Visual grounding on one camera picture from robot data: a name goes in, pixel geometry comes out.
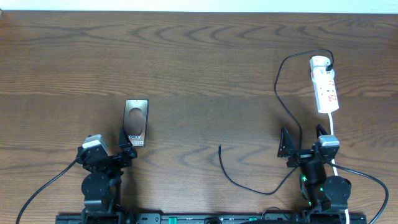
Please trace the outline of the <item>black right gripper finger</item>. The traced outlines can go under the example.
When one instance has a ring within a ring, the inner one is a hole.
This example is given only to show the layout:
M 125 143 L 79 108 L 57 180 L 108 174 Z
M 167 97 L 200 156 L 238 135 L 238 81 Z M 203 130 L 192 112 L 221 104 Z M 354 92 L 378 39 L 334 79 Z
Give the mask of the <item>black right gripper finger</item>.
M 317 138 L 319 138 L 320 136 L 329 135 L 326 129 L 320 124 L 316 126 L 316 133 L 317 133 Z
M 290 157 L 295 152 L 293 140 L 286 127 L 282 127 L 277 157 Z

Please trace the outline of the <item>Samsung Galaxy smartphone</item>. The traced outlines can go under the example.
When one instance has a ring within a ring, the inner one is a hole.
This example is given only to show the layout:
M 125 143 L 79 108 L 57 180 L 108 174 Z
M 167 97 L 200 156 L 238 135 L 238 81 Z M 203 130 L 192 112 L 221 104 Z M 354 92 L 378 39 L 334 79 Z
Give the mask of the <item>Samsung Galaxy smartphone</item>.
M 125 101 L 123 128 L 128 140 L 134 147 L 146 145 L 148 113 L 148 99 L 128 99 Z

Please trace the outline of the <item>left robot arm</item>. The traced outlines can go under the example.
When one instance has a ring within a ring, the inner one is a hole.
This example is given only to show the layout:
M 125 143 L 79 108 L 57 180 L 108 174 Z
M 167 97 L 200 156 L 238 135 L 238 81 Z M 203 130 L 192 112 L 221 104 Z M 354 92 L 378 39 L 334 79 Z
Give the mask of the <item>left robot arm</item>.
M 121 152 L 110 156 L 102 135 L 88 136 L 77 148 L 76 160 L 89 171 L 82 184 L 85 209 L 82 223 L 134 223 L 134 215 L 121 207 L 121 176 L 132 166 L 137 151 L 124 128 L 119 134 Z

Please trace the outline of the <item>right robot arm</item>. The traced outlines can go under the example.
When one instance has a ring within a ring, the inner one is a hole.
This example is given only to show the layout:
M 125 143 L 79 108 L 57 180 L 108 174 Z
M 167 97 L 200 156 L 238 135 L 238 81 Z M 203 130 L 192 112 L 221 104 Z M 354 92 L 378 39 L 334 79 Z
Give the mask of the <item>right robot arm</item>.
M 325 170 L 325 164 L 335 158 L 340 142 L 320 124 L 316 132 L 317 140 L 310 149 L 296 149 L 287 128 L 281 129 L 277 156 L 287 159 L 287 167 L 301 170 L 300 190 L 309 203 L 300 218 L 307 223 L 350 223 L 351 182 L 336 174 L 327 175 Z

